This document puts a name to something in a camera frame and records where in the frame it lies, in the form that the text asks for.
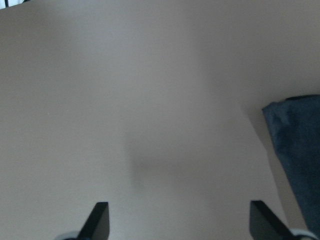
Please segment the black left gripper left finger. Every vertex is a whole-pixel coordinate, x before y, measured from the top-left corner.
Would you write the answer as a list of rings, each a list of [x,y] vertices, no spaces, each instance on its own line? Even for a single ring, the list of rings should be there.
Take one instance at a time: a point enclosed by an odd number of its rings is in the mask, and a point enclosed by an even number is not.
[[[109,203],[97,202],[80,230],[78,240],[107,240],[110,235]]]

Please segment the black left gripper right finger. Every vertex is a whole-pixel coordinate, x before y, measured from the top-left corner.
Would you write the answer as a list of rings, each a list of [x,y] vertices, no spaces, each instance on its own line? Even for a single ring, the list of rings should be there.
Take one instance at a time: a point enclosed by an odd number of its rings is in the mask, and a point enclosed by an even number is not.
[[[250,202],[250,235],[254,240],[293,240],[294,235],[262,200]]]

